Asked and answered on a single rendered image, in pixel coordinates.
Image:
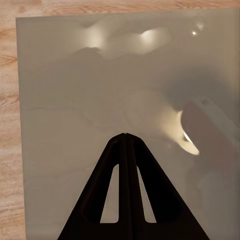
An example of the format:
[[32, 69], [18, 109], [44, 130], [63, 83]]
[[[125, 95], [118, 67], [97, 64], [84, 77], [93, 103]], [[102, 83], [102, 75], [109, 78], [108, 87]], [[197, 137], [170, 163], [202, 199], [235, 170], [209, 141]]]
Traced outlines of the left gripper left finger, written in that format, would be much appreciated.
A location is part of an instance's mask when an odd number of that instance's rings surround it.
[[[118, 222], [100, 223], [113, 168], [117, 164]], [[125, 133], [107, 143], [58, 240], [133, 240]]]

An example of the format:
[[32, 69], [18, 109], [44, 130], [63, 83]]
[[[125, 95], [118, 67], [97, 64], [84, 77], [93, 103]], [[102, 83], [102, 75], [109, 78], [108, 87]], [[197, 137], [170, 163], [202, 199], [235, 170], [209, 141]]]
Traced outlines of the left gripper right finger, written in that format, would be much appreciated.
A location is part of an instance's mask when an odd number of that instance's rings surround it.
[[[125, 139], [133, 240], [210, 240], [144, 141]], [[137, 167], [156, 223], [145, 220]]]

